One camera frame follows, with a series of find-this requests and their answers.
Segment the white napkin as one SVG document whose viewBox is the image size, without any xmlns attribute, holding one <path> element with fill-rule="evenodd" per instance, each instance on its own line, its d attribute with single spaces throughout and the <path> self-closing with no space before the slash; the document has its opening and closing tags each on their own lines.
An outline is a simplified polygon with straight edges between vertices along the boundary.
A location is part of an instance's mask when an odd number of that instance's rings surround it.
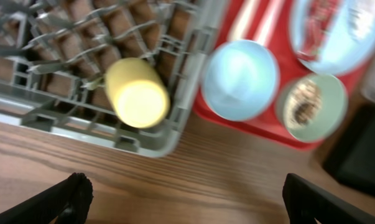
<svg viewBox="0 0 375 224">
<path fill-rule="evenodd" d="M 352 0 L 348 11 L 350 35 L 355 41 L 365 39 L 373 28 L 375 0 Z"/>
</svg>

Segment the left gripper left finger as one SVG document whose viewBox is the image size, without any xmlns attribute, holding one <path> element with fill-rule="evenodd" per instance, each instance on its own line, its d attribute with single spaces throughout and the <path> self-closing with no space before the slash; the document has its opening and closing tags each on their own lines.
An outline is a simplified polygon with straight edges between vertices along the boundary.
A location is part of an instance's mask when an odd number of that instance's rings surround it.
<svg viewBox="0 0 375 224">
<path fill-rule="evenodd" d="M 93 201 L 93 186 L 83 173 L 67 179 L 0 213 L 0 223 L 86 222 Z"/>
</svg>

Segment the green bowl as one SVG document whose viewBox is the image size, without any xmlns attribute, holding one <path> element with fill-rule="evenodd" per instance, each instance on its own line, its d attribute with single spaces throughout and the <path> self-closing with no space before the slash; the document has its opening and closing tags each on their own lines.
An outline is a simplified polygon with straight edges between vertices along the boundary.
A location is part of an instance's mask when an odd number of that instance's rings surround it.
<svg viewBox="0 0 375 224">
<path fill-rule="evenodd" d="M 322 108 L 308 126 L 303 129 L 289 129 L 284 121 L 284 109 L 287 98 L 294 86 L 304 79 L 315 82 L 322 92 Z M 345 117 L 348 107 L 348 95 L 344 84 L 333 75 L 311 73 L 289 82 L 280 92 L 275 102 L 275 114 L 287 132 L 301 142 L 315 142 L 328 137 Z"/>
</svg>

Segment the food scraps and rice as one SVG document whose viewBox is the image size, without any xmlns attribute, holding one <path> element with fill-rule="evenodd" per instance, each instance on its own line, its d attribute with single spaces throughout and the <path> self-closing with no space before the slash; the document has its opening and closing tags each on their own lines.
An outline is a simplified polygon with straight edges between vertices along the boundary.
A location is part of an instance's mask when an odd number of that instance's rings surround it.
<svg viewBox="0 0 375 224">
<path fill-rule="evenodd" d="M 289 129 L 303 129 L 314 120 L 322 108 L 322 92 L 309 79 L 299 81 L 290 92 L 284 109 L 284 121 Z"/>
</svg>

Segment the red snack wrapper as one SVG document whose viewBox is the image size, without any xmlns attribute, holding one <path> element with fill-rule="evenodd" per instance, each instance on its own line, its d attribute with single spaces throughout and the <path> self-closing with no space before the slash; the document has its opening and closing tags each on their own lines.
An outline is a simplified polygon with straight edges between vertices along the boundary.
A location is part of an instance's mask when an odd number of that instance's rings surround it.
<svg viewBox="0 0 375 224">
<path fill-rule="evenodd" d="M 312 0 L 304 24 L 303 45 L 297 57 L 304 61 L 316 61 L 324 43 L 328 28 L 338 12 L 341 0 Z"/>
</svg>

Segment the light blue bowl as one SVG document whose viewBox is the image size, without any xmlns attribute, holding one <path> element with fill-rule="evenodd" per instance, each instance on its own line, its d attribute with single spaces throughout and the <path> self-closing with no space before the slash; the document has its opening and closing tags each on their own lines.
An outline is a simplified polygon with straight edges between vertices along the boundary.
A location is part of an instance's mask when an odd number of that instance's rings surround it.
<svg viewBox="0 0 375 224">
<path fill-rule="evenodd" d="M 208 107 L 229 121 L 246 121 L 263 113 L 280 85 L 273 53 L 252 40 L 220 45 L 203 72 L 201 94 Z"/>
</svg>

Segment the yellow plastic cup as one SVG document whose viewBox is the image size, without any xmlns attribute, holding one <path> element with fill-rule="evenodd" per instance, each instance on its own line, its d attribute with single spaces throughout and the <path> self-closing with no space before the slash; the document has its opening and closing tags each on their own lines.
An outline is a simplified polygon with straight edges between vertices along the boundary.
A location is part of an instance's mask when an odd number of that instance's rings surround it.
<svg viewBox="0 0 375 224">
<path fill-rule="evenodd" d="M 158 73 L 145 60 L 123 58 L 104 75 L 105 92 L 116 116 L 134 128 L 151 128 L 167 116 L 168 91 Z"/>
</svg>

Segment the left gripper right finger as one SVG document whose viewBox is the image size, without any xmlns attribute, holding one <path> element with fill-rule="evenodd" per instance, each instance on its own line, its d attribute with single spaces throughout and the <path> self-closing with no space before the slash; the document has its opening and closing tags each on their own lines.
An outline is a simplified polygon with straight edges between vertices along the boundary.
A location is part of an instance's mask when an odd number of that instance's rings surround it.
<svg viewBox="0 0 375 224">
<path fill-rule="evenodd" d="M 374 216 L 297 174 L 287 174 L 282 197 L 290 224 L 375 224 Z"/>
</svg>

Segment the white plastic spoon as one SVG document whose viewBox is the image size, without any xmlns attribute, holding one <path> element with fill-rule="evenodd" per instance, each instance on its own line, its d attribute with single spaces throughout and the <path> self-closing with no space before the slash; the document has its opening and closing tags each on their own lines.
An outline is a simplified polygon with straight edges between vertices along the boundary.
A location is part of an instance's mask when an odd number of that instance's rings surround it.
<svg viewBox="0 0 375 224">
<path fill-rule="evenodd" d="M 228 33 L 228 41 L 244 39 L 254 19 L 260 0 L 245 0 Z"/>
</svg>

